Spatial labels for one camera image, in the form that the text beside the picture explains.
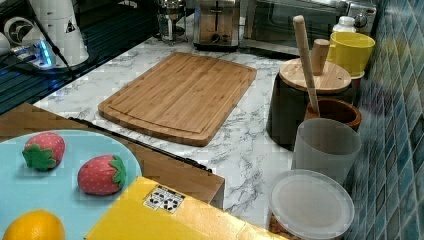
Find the power cord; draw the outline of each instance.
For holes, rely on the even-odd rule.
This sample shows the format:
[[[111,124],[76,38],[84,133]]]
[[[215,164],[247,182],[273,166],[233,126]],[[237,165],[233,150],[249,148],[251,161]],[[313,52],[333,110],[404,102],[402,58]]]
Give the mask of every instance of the power cord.
[[[26,0],[27,4],[29,5],[29,8],[32,12],[32,14],[34,15],[34,21],[35,24],[37,25],[37,27],[40,29],[41,33],[44,35],[44,37],[46,38],[46,41],[50,44],[50,46],[52,47],[52,51],[59,56],[59,58],[62,60],[62,62],[66,65],[66,68],[69,70],[69,72],[71,73],[72,79],[75,80],[76,76],[74,74],[74,71],[72,71],[71,67],[69,66],[68,62],[66,61],[65,57],[62,55],[62,53],[60,52],[60,49],[53,43],[52,39],[50,38],[49,34],[47,33],[46,29],[44,29],[43,25],[41,24],[41,22],[38,20],[37,15],[34,11],[34,8],[32,7],[31,3],[29,0]]]
[[[8,57],[10,57],[10,56],[12,56],[12,55],[13,55],[13,53],[9,52],[8,54],[6,54],[6,56],[4,56],[4,57],[0,60],[0,63],[3,63],[3,62],[4,62],[4,60],[6,60]]]
[[[11,64],[11,65],[7,66],[7,67],[1,68],[1,69],[0,69],[0,73],[1,73],[1,72],[3,72],[3,71],[4,71],[4,70],[6,70],[6,69],[9,69],[9,68],[11,68],[11,67],[14,67],[14,66],[18,65],[18,64],[26,63],[26,62],[29,62],[29,61],[34,60],[34,59],[36,59],[36,56],[35,56],[35,55],[30,55],[30,56],[28,56],[28,57],[25,57],[25,58],[23,58],[22,60],[20,60],[20,61],[18,61],[18,62],[15,62],[15,63],[13,63],[13,64]]]

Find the brown bowl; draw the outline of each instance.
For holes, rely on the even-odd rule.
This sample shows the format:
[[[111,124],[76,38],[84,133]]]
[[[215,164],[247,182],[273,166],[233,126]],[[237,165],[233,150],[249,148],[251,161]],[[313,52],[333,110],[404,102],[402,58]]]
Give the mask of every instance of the brown bowl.
[[[358,131],[362,121],[361,112],[352,104],[335,98],[318,98],[320,116],[314,112],[311,103],[306,107],[305,120],[311,118],[328,118],[351,127]]]

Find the blue tile wall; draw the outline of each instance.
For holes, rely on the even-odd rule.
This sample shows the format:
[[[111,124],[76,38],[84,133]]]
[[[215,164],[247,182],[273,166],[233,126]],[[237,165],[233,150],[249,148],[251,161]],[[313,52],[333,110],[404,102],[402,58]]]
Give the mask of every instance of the blue tile wall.
[[[380,0],[346,239],[424,239],[424,0]]]

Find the marble countertop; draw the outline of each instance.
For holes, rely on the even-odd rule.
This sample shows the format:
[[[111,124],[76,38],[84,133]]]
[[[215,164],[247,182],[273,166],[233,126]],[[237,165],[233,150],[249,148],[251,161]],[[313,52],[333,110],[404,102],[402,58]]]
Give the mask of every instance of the marble countertop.
[[[224,210],[267,228],[268,191],[276,176],[291,166],[292,153],[268,136],[273,82],[282,61],[240,52],[197,51],[189,42],[169,46],[150,38],[34,105],[63,117],[85,119],[143,143],[191,158],[225,178]],[[256,79],[205,147],[167,142],[120,127],[99,116],[97,105],[169,56],[188,52],[233,61],[257,69]]]

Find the strawberry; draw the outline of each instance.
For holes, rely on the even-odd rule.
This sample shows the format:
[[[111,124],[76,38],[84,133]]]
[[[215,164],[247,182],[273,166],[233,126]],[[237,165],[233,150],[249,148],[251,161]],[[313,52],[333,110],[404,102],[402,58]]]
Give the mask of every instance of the strawberry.
[[[44,132],[28,139],[22,155],[28,167],[47,171],[62,161],[64,152],[65,141],[63,138],[53,132]]]
[[[93,195],[109,195],[118,192],[125,184],[125,166],[117,155],[92,158],[78,172],[78,186]]]

